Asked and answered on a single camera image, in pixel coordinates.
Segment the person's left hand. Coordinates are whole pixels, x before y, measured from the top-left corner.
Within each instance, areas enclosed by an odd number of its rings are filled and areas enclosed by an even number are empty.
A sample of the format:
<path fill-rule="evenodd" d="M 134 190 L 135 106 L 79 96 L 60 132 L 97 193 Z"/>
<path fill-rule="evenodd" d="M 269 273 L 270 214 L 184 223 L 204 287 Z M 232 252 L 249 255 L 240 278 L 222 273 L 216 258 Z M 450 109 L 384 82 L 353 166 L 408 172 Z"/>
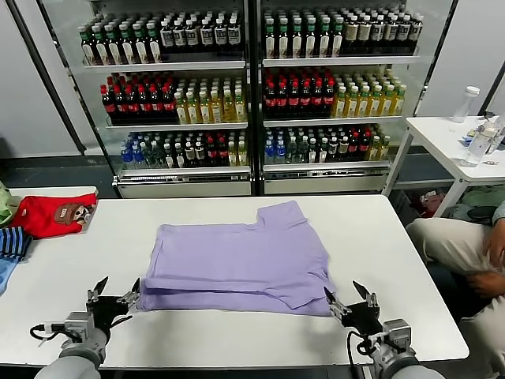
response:
<path fill-rule="evenodd" d="M 467 276 L 469 286 L 481 298 L 496 298 L 504 295 L 504 276 L 495 272 L 480 272 Z"/>

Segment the person's right hand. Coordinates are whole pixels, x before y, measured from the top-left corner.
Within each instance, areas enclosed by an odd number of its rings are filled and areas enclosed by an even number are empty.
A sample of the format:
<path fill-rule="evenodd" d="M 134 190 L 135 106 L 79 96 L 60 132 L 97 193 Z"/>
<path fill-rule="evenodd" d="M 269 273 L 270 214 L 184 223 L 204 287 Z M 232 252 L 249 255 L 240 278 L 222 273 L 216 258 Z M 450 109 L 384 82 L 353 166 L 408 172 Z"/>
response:
<path fill-rule="evenodd" d="M 486 253 L 493 266 L 498 267 L 501 264 L 504 255 L 504 220 L 497 221 L 492 228 Z"/>

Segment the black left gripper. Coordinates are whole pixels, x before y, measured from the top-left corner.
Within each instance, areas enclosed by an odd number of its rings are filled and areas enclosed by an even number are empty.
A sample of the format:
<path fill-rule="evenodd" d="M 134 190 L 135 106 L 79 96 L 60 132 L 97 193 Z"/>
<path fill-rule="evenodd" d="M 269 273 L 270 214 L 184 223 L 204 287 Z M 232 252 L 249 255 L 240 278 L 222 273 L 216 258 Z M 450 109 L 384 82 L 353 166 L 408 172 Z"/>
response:
<path fill-rule="evenodd" d="M 108 276 L 104 277 L 87 293 L 88 310 L 92 313 L 94 326 L 106 336 L 110 336 L 112 328 L 133 317 L 129 306 L 134 306 L 140 296 L 140 278 L 122 297 L 102 296 L 108 279 Z"/>

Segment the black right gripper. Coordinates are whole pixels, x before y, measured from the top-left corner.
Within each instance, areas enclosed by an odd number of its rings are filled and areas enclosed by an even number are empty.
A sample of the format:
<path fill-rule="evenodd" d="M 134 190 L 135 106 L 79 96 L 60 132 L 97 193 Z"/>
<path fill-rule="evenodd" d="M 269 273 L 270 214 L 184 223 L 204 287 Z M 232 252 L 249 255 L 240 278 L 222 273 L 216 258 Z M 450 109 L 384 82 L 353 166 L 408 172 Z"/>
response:
<path fill-rule="evenodd" d="M 376 300 L 376 293 L 369 292 L 368 289 L 353 281 L 353 286 L 364 302 L 345 306 L 337 296 L 327 287 L 324 287 L 324 294 L 331 314 L 342 325 L 347 328 L 355 328 L 362 336 L 372 336 L 383 331 L 383 326 L 379 321 L 380 307 Z"/>

